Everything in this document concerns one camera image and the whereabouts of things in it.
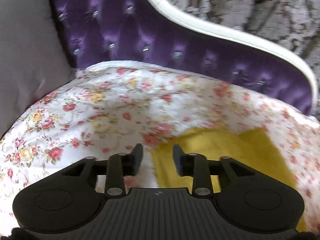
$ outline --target white curved frame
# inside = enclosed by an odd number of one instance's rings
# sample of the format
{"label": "white curved frame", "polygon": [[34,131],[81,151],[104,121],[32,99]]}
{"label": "white curved frame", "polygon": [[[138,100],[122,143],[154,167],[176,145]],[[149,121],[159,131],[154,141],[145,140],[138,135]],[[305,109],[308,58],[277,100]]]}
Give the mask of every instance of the white curved frame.
{"label": "white curved frame", "polygon": [[160,14],[185,28],[260,49],[289,62],[299,69],[309,80],[312,90],[312,109],[315,109],[318,101],[318,85],[316,77],[310,67],[293,52],[258,36],[201,20],[191,14],[180,11],[175,6],[172,6],[167,0],[148,1]]}

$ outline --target ribbed gray panel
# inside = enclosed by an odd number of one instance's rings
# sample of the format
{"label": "ribbed gray panel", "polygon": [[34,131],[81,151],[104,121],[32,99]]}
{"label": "ribbed gray panel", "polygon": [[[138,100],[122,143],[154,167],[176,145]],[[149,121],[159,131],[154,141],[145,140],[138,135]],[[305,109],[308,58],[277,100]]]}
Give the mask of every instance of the ribbed gray panel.
{"label": "ribbed gray panel", "polygon": [[61,234],[30,233],[40,240],[286,240],[296,231],[246,232],[220,217],[210,200],[193,198],[181,188],[132,189],[124,198],[108,200],[82,228]]}

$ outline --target damask wallpaper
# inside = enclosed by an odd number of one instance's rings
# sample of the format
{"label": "damask wallpaper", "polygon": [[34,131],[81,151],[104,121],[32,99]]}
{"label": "damask wallpaper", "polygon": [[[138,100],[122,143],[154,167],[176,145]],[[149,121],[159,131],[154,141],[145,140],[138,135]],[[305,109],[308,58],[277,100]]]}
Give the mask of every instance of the damask wallpaper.
{"label": "damask wallpaper", "polygon": [[[169,0],[203,20],[278,43],[304,59],[320,84],[320,0]],[[314,115],[320,118],[320,98]]]}

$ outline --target floral fabric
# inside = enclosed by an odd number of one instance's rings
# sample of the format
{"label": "floral fabric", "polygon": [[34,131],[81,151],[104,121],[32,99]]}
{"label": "floral fabric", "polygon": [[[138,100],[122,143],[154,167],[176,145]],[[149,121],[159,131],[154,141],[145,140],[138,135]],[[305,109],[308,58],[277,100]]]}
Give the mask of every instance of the floral fabric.
{"label": "floral fabric", "polygon": [[[86,156],[107,159],[143,143],[145,155],[127,187],[157,187],[150,151],[189,128],[268,132],[298,182],[305,221],[320,229],[320,123],[295,108],[225,82],[155,65],[110,61],[32,105],[0,141],[0,233],[17,221],[15,195]],[[102,191],[103,180],[97,183]]]}
{"label": "floral fabric", "polygon": [[[320,84],[320,0],[169,2],[203,20],[249,32],[282,45],[309,64]],[[320,118],[320,100],[315,116]]]}

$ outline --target yellow flower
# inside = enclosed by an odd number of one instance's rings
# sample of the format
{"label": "yellow flower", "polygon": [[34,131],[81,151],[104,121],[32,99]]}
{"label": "yellow flower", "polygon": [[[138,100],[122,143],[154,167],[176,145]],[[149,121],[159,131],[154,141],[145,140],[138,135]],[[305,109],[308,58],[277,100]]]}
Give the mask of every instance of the yellow flower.
{"label": "yellow flower", "polygon": [[130,87],[136,87],[137,86],[137,79],[136,78],[130,78],[129,81],[128,81],[128,85]]}
{"label": "yellow flower", "polygon": [[40,111],[36,111],[35,113],[32,114],[31,116],[31,120],[33,122],[39,122],[42,120],[42,114],[40,113]]}
{"label": "yellow flower", "polygon": [[90,94],[90,99],[96,104],[104,98],[104,94],[101,92]]}
{"label": "yellow flower", "polygon": [[27,147],[23,147],[19,151],[19,157],[20,157],[20,160],[22,160],[23,162],[31,161],[32,158],[33,158],[32,149],[31,148],[27,148]]}
{"label": "yellow flower", "polygon": [[95,132],[105,132],[110,127],[110,119],[106,116],[100,116],[90,121]]}

